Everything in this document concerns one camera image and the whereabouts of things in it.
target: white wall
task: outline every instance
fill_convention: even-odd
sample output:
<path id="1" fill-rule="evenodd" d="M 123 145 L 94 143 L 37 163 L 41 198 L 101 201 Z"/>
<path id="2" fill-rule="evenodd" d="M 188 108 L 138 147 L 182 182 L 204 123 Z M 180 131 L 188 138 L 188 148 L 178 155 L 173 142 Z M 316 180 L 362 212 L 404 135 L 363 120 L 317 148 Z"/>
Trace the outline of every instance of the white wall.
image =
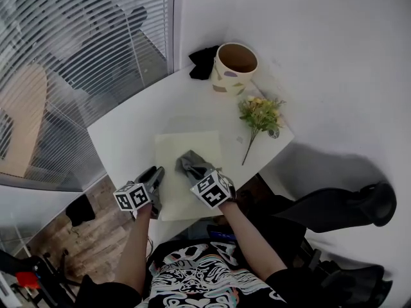
<path id="1" fill-rule="evenodd" d="M 34 235 L 64 210 L 79 192 L 36 191 L 0 185 L 0 232 L 2 238 L 16 238 L 16 224 L 22 236 Z M 10 243 L 15 247 L 17 242 Z"/>
<path id="2" fill-rule="evenodd" d="M 411 294 L 411 0 L 237 1 L 225 39 L 249 44 L 279 79 L 297 141 L 268 172 L 296 196 L 389 179 L 398 209 L 387 226 L 308 236 L 382 264 L 394 280 L 384 307 L 401 307 Z"/>
<path id="3" fill-rule="evenodd" d="M 176 0 L 175 70 L 191 64 L 188 55 L 220 45 L 227 32 L 237 0 Z"/>

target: window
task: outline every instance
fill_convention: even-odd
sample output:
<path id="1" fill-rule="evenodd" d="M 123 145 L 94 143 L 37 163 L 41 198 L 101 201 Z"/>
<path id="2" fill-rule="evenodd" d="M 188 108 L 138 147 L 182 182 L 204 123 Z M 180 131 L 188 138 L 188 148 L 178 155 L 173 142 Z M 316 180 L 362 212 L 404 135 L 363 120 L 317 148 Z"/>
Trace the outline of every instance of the window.
<path id="1" fill-rule="evenodd" d="M 1 0 L 0 183 L 82 190 L 87 127 L 173 71 L 172 0 Z"/>

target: person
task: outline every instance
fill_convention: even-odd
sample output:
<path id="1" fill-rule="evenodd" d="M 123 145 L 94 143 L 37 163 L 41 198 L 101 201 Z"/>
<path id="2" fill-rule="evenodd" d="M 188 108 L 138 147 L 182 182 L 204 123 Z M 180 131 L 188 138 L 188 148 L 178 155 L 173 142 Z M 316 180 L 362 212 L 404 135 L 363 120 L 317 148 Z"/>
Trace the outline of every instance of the person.
<path id="1" fill-rule="evenodd" d="M 236 243 L 169 241 L 146 261 L 152 206 L 142 207 L 115 281 L 97 285 L 85 276 L 75 307 L 331 307 L 311 271 L 287 268 L 235 202 L 219 208 Z"/>

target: flower pot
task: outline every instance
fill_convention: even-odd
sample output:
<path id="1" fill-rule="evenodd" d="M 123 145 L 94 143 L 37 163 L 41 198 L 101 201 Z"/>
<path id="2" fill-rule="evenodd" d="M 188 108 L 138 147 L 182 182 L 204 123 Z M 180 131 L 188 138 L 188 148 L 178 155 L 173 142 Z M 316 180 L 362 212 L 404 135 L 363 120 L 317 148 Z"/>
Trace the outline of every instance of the flower pot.
<path id="1" fill-rule="evenodd" d="M 241 94 L 258 67 L 258 59 L 250 48 L 238 43 L 221 45 L 214 58 L 211 83 L 217 92 L 232 96 Z"/>

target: wooden floor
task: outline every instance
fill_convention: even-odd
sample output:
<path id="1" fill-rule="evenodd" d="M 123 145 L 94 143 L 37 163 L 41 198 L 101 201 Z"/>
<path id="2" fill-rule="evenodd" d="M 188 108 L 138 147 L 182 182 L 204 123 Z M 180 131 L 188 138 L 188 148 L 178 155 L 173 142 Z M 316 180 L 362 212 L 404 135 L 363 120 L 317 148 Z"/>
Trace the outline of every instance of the wooden floor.
<path id="1" fill-rule="evenodd" d="M 71 227 L 70 219 L 62 212 L 30 241 L 34 255 L 49 252 L 50 261 L 58 266 L 63 249 L 66 275 L 81 282 L 88 274 L 96 283 L 111 282 L 133 220 L 128 212 L 120 211 L 112 193 L 115 187 L 109 177 L 86 193 L 96 219 Z"/>

